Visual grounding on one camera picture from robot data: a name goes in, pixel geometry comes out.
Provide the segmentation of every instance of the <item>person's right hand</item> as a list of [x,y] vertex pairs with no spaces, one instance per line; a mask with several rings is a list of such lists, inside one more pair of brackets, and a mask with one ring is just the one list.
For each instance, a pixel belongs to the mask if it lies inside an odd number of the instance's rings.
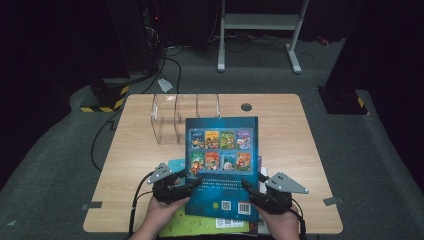
[[[284,214],[273,215],[260,207],[254,205],[259,214],[264,218],[269,233],[276,240],[299,240],[299,220],[290,211]],[[292,205],[291,209],[298,212],[297,207]]]

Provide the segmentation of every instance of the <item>black stand base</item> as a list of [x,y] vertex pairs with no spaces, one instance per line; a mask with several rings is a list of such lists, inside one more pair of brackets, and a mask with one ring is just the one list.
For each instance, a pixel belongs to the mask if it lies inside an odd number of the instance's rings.
[[368,114],[364,102],[355,91],[327,90],[324,87],[318,87],[318,92],[328,114]]
[[114,112],[118,111],[124,102],[128,86],[108,85],[106,93],[91,89],[84,97],[80,108],[83,112]]

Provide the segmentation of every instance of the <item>qr code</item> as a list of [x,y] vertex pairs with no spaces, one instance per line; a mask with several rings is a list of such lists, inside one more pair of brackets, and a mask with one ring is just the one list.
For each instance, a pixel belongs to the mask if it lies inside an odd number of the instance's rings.
[[249,203],[239,203],[238,213],[243,215],[250,215],[250,204]]
[[222,210],[231,210],[231,202],[222,201]]

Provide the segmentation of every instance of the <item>white metal stand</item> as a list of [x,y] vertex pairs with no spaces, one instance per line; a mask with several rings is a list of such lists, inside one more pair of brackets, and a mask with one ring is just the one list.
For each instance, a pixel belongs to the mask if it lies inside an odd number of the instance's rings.
[[221,30],[218,52],[218,72],[225,71],[225,29],[262,29],[262,30],[291,30],[293,36],[290,44],[286,44],[293,71],[302,73],[294,48],[305,18],[309,0],[303,0],[299,14],[226,14],[225,0],[222,0]]

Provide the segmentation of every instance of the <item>book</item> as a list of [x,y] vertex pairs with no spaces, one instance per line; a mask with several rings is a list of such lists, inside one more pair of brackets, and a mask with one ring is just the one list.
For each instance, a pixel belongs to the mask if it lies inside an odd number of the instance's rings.
[[[194,147],[195,136],[205,147]],[[186,119],[186,181],[198,177],[185,214],[257,222],[241,179],[258,186],[258,118],[220,117]]]
[[[168,161],[168,167],[173,172],[185,169],[185,158]],[[184,185],[185,179],[180,179],[179,185]],[[162,228],[160,237],[181,237],[196,235],[228,234],[250,232],[251,224],[247,221],[193,216],[185,214],[185,207],[180,207],[174,217]]]

